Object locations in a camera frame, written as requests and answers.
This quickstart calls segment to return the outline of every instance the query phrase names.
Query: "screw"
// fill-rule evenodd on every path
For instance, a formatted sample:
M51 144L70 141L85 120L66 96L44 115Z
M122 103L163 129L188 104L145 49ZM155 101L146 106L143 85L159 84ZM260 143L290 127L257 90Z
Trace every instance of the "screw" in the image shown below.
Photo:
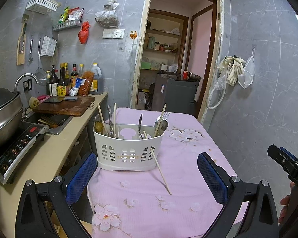
M57 176L54 178L55 182L61 182L63 180L62 176Z
M261 184L264 185L264 186L268 186L268 181L266 181L266 180L262 180L262 181L261 181Z
M27 181L25 182L25 185L26 185L26 186L30 186L32 183L33 183L32 180L27 180Z
M232 176L232 181L233 182L239 182L240 178L238 176Z

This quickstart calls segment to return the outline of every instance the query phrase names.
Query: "person's hand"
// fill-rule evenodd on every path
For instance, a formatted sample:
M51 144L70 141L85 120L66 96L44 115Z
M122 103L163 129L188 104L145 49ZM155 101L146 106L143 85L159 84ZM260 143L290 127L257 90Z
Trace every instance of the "person's hand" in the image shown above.
M290 188L292 189L294 186L295 186L295 183L291 182L290 183ZM278 218L278 223L281 223L283 221L284 217L287 214L287 207L288 207L288 204L289 204L289 200L290 200L290 195L287 195L286 197L284 197L280 201L280 204L284 207L280 211L280 217Z

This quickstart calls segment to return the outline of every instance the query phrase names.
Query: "red plastic bag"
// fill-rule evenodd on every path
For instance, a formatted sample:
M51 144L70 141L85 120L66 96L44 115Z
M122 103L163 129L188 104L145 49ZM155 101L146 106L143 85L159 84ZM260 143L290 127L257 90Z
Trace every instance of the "red plastic bag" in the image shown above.
M89 29L90 26L91 25L88 23L88 21L83 22L82 30L78 33L79 41L82 44L86 44L86 42L87 42L88 34L89 34L88 29Z

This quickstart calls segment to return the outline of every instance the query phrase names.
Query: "wooden cutting board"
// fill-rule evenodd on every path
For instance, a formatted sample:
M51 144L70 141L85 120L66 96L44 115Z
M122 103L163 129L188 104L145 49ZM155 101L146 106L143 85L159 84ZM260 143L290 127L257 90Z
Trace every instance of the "wooden cutting board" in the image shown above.
M95 97L78 96L77 101L65 101L60 103L41 103L33 108L36 113L66 114L73 116L82 116L87 108L94 102Z

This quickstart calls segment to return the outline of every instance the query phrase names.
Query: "green container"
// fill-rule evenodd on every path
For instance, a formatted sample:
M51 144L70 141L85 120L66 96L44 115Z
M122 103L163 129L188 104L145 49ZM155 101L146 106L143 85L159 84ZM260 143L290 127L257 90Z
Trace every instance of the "green container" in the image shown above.
M141 69L150 70L151 63L150 62L142 62Z

